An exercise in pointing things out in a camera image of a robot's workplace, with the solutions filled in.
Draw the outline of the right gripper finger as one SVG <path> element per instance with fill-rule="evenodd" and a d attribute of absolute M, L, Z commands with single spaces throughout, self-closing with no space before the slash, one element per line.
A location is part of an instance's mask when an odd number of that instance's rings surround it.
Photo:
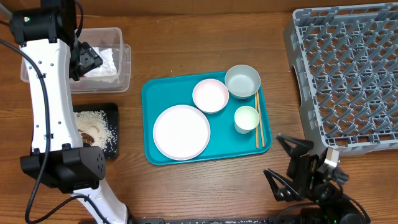
<path fill-rule="evenodd" d="M 297 139 L 285 134 L 278 134 L 276 140 L 290 157 L 300 157 L 313 149 L 314 143 L 305 139 Z"/>
<path fill-rule="evenodd" d="M 286 179 L 271 169 L 265 169 L 263 173 L 268 180 L 274 198 L 278 202 L 301 201 L 301 197 L 293 188 L 293 182 L 291 180 Z"/>

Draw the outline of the white napkin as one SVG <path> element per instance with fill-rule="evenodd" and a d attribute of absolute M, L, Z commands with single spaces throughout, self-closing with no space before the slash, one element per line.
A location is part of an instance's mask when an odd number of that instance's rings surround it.
<path fill-rule="evenodd" d="M 99 47 L 93 47 L 93 49 L 101 57 L 103 64 L 84 74 L 84 77 L 110 77 L 116 75 L 118 72 L 114 63 L 112 49 L 101 50 Z"/>

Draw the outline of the small white cup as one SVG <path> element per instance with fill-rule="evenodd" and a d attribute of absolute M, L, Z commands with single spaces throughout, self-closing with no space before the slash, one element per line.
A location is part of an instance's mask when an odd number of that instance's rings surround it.
<path fill-rule="evenodd" d="M 234 127 L 240 134 L 247 134 L 259 125 L 259 113 L 251 106 L 241 106 L 234 114 Z"/>

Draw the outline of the rice grains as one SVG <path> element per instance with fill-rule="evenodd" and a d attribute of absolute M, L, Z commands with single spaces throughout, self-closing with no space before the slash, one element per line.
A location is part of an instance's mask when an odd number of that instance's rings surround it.
<path fill-rule="evenodd" d="M 117 129 L 106 117 L 105 111 L 81 111 L 74 115 L 78 132 L 94 138 L 95 142 L 91 146 L 99 147 L 108 158 L 117 154 Z"/>

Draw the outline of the large white plate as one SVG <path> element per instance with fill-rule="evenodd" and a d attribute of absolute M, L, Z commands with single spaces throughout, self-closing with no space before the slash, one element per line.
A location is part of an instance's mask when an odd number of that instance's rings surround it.
<path fill-rule="evenodd" d="M 153 127 L 156 148 L 169 159 L 187 161 L 207 147 L 211 128 L 207 117 L 189 105 L 175 105 L 158 116 Z"/>

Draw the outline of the brown food scrap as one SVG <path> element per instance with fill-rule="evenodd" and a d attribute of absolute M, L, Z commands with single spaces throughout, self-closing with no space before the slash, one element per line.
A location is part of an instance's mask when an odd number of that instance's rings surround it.
<path fill-rule="evenodd" d="M 87 133 L 80 133 L 80 135 L 84 146 L 91 146 L 95 142 L 94 138 Z"/>

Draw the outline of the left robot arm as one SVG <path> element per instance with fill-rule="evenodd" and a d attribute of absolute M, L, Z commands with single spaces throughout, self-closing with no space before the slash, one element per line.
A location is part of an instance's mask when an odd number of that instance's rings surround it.
<path fill-rule="evenodd" d="M 37 185 L 79 200 L 96 223 L 133 223 L 105 179 L 103 151 L 84 146 L 75 122 L 70 82 L 101 64 L 79 42 L 82 27 L 83 9 L 76 1 L 42 1 L 12 15 L 10 48 L 24 58 L 34 117 L 31 150 L 21 157 L 21 169 Z"/>

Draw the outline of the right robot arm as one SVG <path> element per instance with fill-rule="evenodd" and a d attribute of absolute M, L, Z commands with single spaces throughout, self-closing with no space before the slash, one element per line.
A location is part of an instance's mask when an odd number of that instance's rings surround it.
<path fill-rule="evenodd" d="M 271 169 L 265 169 L 264 175 L 278 202 L 301 203 L 284 209 L 269 223 L 371 223 L 365 209 L 343 191 L 349 175 L 338 166 L 337 150 L 328 147 L 311 155 L 312 141 L 284 134 L 276 140 L 290 157 L 287 177 Z"/>

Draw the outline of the grey dishwasher rack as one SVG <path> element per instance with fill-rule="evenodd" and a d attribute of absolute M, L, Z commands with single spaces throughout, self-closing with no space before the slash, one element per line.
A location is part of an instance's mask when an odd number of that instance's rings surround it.
<path fill-rule="evenodd" d="M 396 3 L 297 9 L 283 37 L 315 154 L 397 147 Z"/>

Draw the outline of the clear plastic bin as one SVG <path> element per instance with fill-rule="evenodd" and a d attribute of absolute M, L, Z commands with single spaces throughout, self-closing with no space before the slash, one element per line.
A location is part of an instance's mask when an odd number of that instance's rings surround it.
<path fill-rule="evenodd" d="M 68 78 L 68 66 L 71 52 L 69 46 L 61 40 L 50 43 L 47 39 L 29 41 L 21 50 L 26 53 L 46 73 L 51 81 L 50 88 L 60 87 L 71 94 L 80 93 L 119 93 L 129 88 L 131 77 L 131 48 L 123 41 L 121 29 L 92 28 L 83 29 L 78 40 L 87 42 L 91 47 L 101 50 L 111 48 L 117 74 L 110 77 L 82 77 L 79 81 Z"/>

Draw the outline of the black plastic tray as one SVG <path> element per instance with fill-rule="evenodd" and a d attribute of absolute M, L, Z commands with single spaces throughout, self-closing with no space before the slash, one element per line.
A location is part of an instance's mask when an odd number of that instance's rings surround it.
<path fill-rule="evenodd" d="M 74 105 L 73 111 L 74 112 L 81 112 L 81 111 L 100 111 L 103 110 L 106 113 L 106 117 L 109 119 L 111 124 L 115 125 L 117 129 L 117 147 L 118 152 L 113 157 L 106 157 L 106 159 L 116 159 L 119 156 L 119 109 L 116 103 L 92 103 L 87 105 Z"/>

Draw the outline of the wooden chopstick right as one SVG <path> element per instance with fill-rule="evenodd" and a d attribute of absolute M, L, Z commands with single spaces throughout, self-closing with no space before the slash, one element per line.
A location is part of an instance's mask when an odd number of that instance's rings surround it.
<path fill-rule="evenodd" d="M 263 130 L 263 123 L 262 123 L 262 112 L 261 112 L 261 104 L 260 104 L 260 99 L 259 99 L 259 92 L 256 92 L 256 103 L 257 103 L 257 112 L 259 113 L 259 127 L 260 127 L 260 137 L 261 137 L 261 143 L 262 147 L 265 147 L 265 140 L 264 140 L 264 130 Z"/>

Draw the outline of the wooden chopstick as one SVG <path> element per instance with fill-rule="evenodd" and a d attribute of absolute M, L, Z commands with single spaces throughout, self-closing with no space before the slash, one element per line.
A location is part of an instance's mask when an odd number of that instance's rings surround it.
<path fill-rule="evenodd" d="M 254 95 L 254 101 L 255 101 L 255 110 L 256 110 L 257 118 L 258 118 L 257 120 L 259 122 L 257 94 L 258 94 L 258 92 L 256 92 L 255 95 Z M 258 130 L 258 125 L 259 124 L 257 124 L 257 126 L 255 128 L 255 130 L 256 130 L 256 148 L 257 149 L 259 148 L 259 130 Z"/>
<path fill-rule="evenodd" d="M 263 123 L 262 123 L 262 112 L 261 112 L 261 104 L 260 104 L 260 99 L 259 99 L 259 92 L 256 92 L 256 103 L 257 103 L 257 112 L 259 113 L 259 127 L 260 127 L 260 137 L 261 137 L 261 143 L 262 147 L 265 147 L 265 140 L 264 140 L 264 130 L 263 130 Z"/>

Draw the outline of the wooden chopstick left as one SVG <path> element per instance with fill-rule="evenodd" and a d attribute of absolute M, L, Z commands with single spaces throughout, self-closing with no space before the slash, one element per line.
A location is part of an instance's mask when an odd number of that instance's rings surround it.
<path fill-rule="evenodd" d="M 256 92 L 255 95 L 254 95 L 254 101 L 255 101 L 255 110 L 256 110 L 257 118 L 258 118 L 257 120 L 259 122 L 257 94 L 258 94 L 258 92 Z M 256 148 L 257 149 L 259 148 L 259 130 L 258 130 L 258 125 L 259 124 L 257 124 L 257 126 L 255 128 L 255 130 L 256 130 Z"/>

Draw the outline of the teal serving tray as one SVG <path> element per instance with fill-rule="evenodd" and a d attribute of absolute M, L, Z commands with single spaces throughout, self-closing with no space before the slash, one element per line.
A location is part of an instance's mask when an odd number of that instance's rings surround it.
<path fill-rule="evenodd" d="M 164 156 L 155 146 L 153 128 L 157 117 L 167 108 L 175 105 L 194 106 L 192 92 L 195 85 L 208 78 L 224 81 L 225 71 L 184 75 L 178 77 L 158 78 L 149 80 L 142 87 L 142 122 L 144 133 L 144 150 L 146 158 L 153 165 L 167 166 L 178 164 L 179 161 Z M 211 137 L 206 149 L 187 162 L 229 159 L 232 157 L 263 154 L 272 146 L 272 133 L 267 114 L 266 102 L 262 88 L 259 89 L 261 106 L 263 140 L 256 147 L 255 132 L 240 134 L 234 127 L 234 113 L 241 106 L 254 106 L 254 98 L 237 99 L 230 96 L 228 104 L 215 114 L 207 114 L 210 123 Z"/>

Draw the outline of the grey-green bowl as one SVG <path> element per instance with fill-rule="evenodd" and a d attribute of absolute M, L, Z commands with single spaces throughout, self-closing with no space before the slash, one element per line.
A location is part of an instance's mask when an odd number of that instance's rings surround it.
<path fill-rule="evenodd" d="M 249 65 L 235 65 L 224 77 L 228 91 L 238 99 L 246 99 L 254 95 L 261 86 L 261 78 L 257 70 Z"/>

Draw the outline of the pink shallow bowl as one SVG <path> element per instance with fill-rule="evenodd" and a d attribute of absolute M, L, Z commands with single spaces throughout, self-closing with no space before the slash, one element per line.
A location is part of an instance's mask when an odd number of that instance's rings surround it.
<path fill-rule="evenodd" d="M 213 114 L 221 111 L 227 105 L 229 91 L 223 82 L 209 78 L 195 85 L 192 98 L 199 110 Z"/>

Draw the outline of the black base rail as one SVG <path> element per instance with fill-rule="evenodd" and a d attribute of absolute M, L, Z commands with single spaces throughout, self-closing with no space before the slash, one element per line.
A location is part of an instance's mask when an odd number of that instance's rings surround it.
<path fill-rule="evenodd" d="M 276 217 L 268 218 L 216 218 L 165 220 L 163 218 L 141 218 L 138 224 L 276 224 Z"/>

